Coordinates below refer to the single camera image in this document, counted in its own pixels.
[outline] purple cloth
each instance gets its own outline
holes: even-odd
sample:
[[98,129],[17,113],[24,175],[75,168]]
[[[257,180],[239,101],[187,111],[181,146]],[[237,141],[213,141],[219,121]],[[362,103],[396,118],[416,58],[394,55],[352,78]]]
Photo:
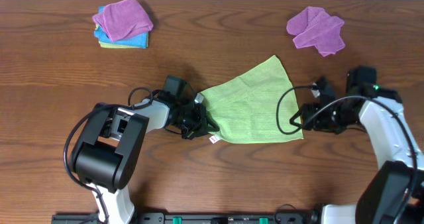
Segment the purple cloth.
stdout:
[[287,32],[296,35],[293,42],[296,48],[315,46],[323,56],[336,54],[345,44],[340,37],[344,21],[330,16],[323,8],[306,7],[287,23]]
[[103,12],[93,16],[98,24],[114,42],[132,38],[153,29],[153,23],[137,0],[124,0],[106,5]]

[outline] wood grain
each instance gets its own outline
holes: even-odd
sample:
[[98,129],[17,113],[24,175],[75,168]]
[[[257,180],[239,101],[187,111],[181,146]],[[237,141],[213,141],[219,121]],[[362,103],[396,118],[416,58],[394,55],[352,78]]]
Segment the wood grain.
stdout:
[[[0,223],[95,211],[64,171],[68,133],[97,102],[125,103],[133,87],[160,88],[168,74],[201,91],[276,54],[294,85],[326,75],[342,95],[350,68],[375,66],[423,143],[423,0],[139,0],[155,26],[150,47],[100,48],[91,16],[116,1],[0,0]],[[344,19],[346,48],[336,56],[295,49],[286,23],[306,6]],[[312,100],[307,91],[297,98]],[[376,170],[369,138],[357,131],[305,132],[284,144],[152,131],[129,187],[136,205],[169,212],[273,212],[282,203],[354,203]]]

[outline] stack of folded cloths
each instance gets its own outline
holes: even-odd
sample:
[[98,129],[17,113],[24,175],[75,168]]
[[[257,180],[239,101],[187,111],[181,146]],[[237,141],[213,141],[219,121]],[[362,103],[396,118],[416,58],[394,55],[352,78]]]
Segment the stack of folded cloths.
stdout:
[[153,23],[137,0],[102,6],[93,16],[94,36],[102,48],[147,48]]

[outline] blue cloth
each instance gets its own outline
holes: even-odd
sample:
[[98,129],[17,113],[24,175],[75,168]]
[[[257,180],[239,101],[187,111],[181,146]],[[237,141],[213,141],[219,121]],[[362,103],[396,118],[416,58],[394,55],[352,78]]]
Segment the blue cloth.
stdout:
[[[103,6],[100,6],[99,13],[103,11]],[[100,26],[94,30],[94,37],[98,38],[100,42],[106,42],[110,44],[119,44],[119,45],[127,45],[127,46],[135,46],[139,48],[147,48],[148,44],[148,32],[142,33],[140,35],[134,36],[129,39],[118,40],[112,42],[108,37],[105,31],[101,29]]]

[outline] wooden table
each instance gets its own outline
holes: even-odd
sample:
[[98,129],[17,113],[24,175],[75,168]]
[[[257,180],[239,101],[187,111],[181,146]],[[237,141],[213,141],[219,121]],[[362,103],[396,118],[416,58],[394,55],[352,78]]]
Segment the wooden table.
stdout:
[[[92,194],[65,173],[68,133],[97,102],[126,103],[132,88],[161,88],[168,74],[201,91],[276,54],[294,85],[326,75],[343,95],[348,70],[371,65],[380,85],[400,92],[423,143],[423,0],[139,0],[155,26],[149,48],[100,48],[91,16],[116,1],[0,0],[0,223],[95,211]],[[286,23],[306,6],[344,19],[345,49],[327,58],[295,49]],[[312,101],[308,91],[296,93],[299,105]],[[169,212],[355,203],[377,171],[367,135],[304,135],[211,144],[152,131],[129,184],[132,201]]]

